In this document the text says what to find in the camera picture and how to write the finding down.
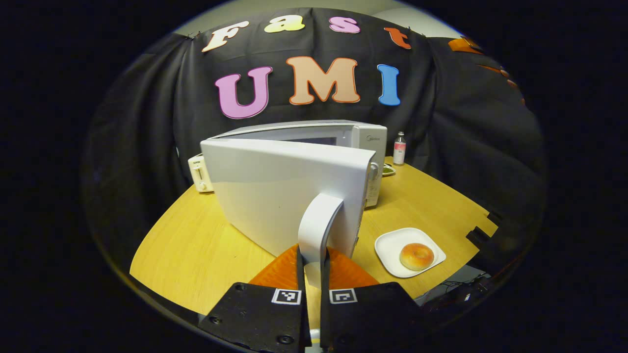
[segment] microwave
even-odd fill
[[[368,149],[375,152],[369,166],[365,207],[375,206],[379,197],[379,187],[382,182],[384,169],[384,157],[386,154],[387,128],[381,125],[368,124],[350,120],[310,120],[278,122],[247,126],[231,130],[212,138],[242,138],[265,139],[277,141],[293,141],[304,143],[328,144],[351,148]],[[203,178],[203,173],[198,172],[194,178],[199,192],[211,191],[208,178]]]

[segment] wooden table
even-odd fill
[[[386,157],[392,163],[392,157]],[[466,238],[476,226],[492,236],[489,212],[409,165],[382,180],[379,201],[364,211],[353,260],[380,283],[396,281],[417,298],[449,278],[478,249]],[[444,262],[412,278],[389,274],[375,240],[396,229],[426,232],[447,255]],[[192,185],[163,214],[138,247],[131,275],[174,303],[206,315],[234,282],[248,282],[274,256],[230,225],[213,193]],[[320,290],[306,286],[310,328],[320,327]]]

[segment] plastic bottle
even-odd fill
[[[403,131],[400,131],[394,140],[394,152],[392,155],[393,164],[403,165],[403,160],[406,157],[406,140],[403,138]]]

